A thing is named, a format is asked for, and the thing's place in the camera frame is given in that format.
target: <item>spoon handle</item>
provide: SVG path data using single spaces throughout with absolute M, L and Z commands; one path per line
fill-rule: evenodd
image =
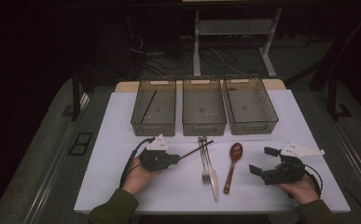
M 227 176 L 227 181 L 226 181 L 226 185 L 224 187 L 224 193 L 225 194 L 229 194 L 229 188 L 230 188 L 230 182 L 232 180 L 232 174 L 233 174 L 233 167 L 234 167 L 235 163 L 233 162 L 232 165 L 230 166 L 229 169 L 229 176 Z

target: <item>brown wooden spoon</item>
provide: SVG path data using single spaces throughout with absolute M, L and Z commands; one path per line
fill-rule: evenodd
M 229 151 L 230 159 L 232 165 L 229 169 L 229 176 L 227 177 L 226 186 L 224 187 L 224 193 L 229 194 L 230 181 L 232 180 L 233 168 L 235 167 L 235 162 L 238 161 L 243 154 L 243 147 L 240 143 L 235 143 Z

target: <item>dark background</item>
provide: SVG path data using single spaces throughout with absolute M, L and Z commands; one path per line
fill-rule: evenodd
M 336 37 L 341 27 L 352 21 L 359 5 L 285 7 L 276 34 Z M 261 9 L 254 15 L 264 13 Z M 131 27 L 126 23 L 128 15 L 132 15 Z M 130 34 L 143 34 L 151 48 L 175 54 L 179 36 L 193 35 L 194 16 L 192 10 L 69 12 L 47 1 L 0 1 L 0 198 L 53 97 L 72 73 L 78 71 L 86 91 L 132 80 L 137 77 L 138 64 L 128 51 Z M 214 19 L 225 16 L 242 17 L 244 12 L 212 11 L 207 15 Z M 162 32 L 168 22 L 175 29 Z M 360 64 L 361 32 L 336 70 L 361 102 Z

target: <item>hand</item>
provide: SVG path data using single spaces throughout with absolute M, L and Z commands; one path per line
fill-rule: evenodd
M 131 195 L 136 195 L 148 185 L 148 182 L 152 177 L 159 173 L 160 171 L 149 172 L 146 170 L 140 164 L 139 158 L 136 157 L 131 163 L 130 171 L 128 171 L 128 175 L 125 179 L 125 183 L 122 186 L 122 189 L 128 191 Z
M 299 204 L 311 203 L 320 199 L 311 179 L 307 175 L 304 175 L 299 182 L 275 186 L 291 194 Z

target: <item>white tabletop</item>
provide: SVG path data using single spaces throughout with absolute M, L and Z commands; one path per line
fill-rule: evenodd
M 210 158 L 218 176 L 219 197 L 215 202 L 211 186 L 201 180 L 201 157 L 198 152 L 170 166 L 153 178 L 136 196 L 140 205 L 136 214 L 254 214 L 293 211 L 295 202 L 280 189 L 265 186 L 251 175 L 249 164 L 265 170 L 274 169 L 279 158 L 264 154 L 264 147 L 283 148 L 288 142 L 318 148 L 291 91 L 268 91 L 279 122 L 271 134 L 232 135 L 227 124 L 223 136 L 208 137 Z M 107 202 L 118 187 L 122 170 L 136 146 L 145 137 L 136 137 L 131 116 L 136 92 L 114 92 L 108 103 L 90 163 L 78 194 L 75 210 L 88 213 Z M 185 155 L 198 147 L 197 137 L 183 135 L 181 123 L 182 92 L 177 93 L 175 137 L 165 137 L 169 154 Z M 229 195 L 223 193 L 230 168 L 230 147 L 239 142 L 243 156 L 236 163 Z M 334 176 L 323 156 L 301 160 L 323 178 L 322 199 L 333 212 L 349 212 Z

